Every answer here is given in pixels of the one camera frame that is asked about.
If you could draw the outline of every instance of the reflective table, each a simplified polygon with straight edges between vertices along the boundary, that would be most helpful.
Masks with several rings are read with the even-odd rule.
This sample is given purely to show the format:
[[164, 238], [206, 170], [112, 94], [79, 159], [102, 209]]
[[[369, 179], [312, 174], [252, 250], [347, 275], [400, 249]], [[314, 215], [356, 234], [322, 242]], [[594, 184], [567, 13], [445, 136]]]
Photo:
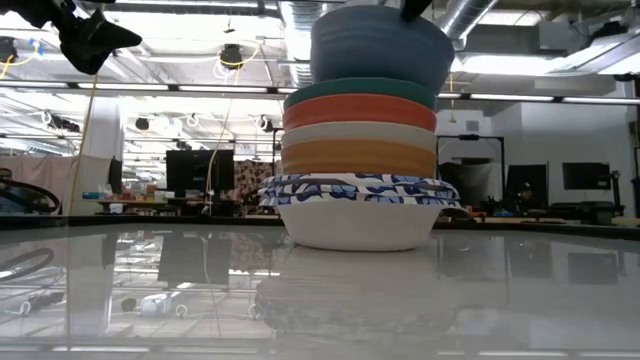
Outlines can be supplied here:
[[2, 360], [640, 358], [636, 242], [442, 230], [346, 253], [280, 227], [161, 224], [0, 237]]

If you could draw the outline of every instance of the beige bowl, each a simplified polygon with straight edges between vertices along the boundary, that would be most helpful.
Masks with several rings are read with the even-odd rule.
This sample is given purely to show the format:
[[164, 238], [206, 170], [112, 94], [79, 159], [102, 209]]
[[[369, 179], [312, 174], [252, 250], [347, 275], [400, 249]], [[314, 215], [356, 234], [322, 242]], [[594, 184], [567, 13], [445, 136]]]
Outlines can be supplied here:
[[377, 121], [332, 122], [309, 125], [287, 131], [282, 135], [282, 146], [337, 139], [383, 140], [413, 145], [434, 152], [436, 135], [415, 126]]
[[368, 173], [433, 177], [436, 155], [417, 146], [381, 140], [319, 140], [282, 149], [284, 173]]

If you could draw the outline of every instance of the wall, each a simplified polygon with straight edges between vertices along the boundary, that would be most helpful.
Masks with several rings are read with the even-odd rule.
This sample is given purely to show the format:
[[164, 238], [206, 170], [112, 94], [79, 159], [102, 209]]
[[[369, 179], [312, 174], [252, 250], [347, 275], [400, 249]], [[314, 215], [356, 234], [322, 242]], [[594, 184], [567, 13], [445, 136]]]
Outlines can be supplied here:
[[[479, 121], [480, 131], [478, 135], [491, 136], [491, 119], [484, 117], [482, 111], [456, 110], [455, 122], [451, 122], [451, 110], [440, 111], [437, 115], [438, 124], [436, 135], [463, 135], [469, 134], [466, 130], [467, 121]], [[496, 141], [460, 141], [457, 139], [440, 139], [439, 141], [440, 163], [457, 162], [456, 158], [491, 158], [500, 162], [500, 144]]]
[[633, 216], [633, 152], [625, 106], [518, 104], [492, 119], [507, 165], [549, 163], [549, 201], [613, 201], [612, 191], [564, 190], [562, 163], [606, 162], [620, 172], [625, 215]]
[[[436, 135], [467, 135], [477, 134], [481, 136], [491, 136], [491, 118], [484, 116], [482, 111], [477, 110], [456, 110], [454, 111], [455, 122], [452, 122], [451, 110], [443, 110], [437, 114], [438, 124]], [[479, 131], [467, 131], [467, 121], [478, 121]], [[485, 195], [493, 196], [497, 199], [502, 197], [502, 179], [500, 177], [500, 142], [497, 140], [461, 141], [458, 139], [441, 138], [438, 142], [438, 162], [460, 163], [460, 158], [489, 158], [493, 162], [493, 168], [489, 173], [489, 181], [485, 189]]]

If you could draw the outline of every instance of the computer monitor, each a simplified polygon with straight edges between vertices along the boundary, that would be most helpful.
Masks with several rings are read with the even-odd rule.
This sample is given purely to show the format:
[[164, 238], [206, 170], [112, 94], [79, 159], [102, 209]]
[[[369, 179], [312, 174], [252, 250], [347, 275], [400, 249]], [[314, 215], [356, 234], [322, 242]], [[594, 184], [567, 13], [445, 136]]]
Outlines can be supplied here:
[[609, 164], [563, 163], [565, 190], [611, 190]]
[[[205, 191], [213, 150], [167, 151], [167, 189]], [[235, 187], [233, 150], [218, 150], [211, 167], [211, 188], [216, 192]]]

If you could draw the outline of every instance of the stack of bowls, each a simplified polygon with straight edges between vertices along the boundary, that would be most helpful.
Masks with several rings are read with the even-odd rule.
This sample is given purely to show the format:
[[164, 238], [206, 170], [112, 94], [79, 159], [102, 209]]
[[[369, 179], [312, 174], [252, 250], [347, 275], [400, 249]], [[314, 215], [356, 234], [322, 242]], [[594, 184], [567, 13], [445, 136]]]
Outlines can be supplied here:
[[441, 210], [459, 207], [456, 190], [432, 179], [451, 42], [398, 9], [352, 6], [318, 20], [312, 44], [316, 83], [285, 101], [285, 176], [263, 182], [262, 205], [278, 206], [302, 245], [415, 248]]

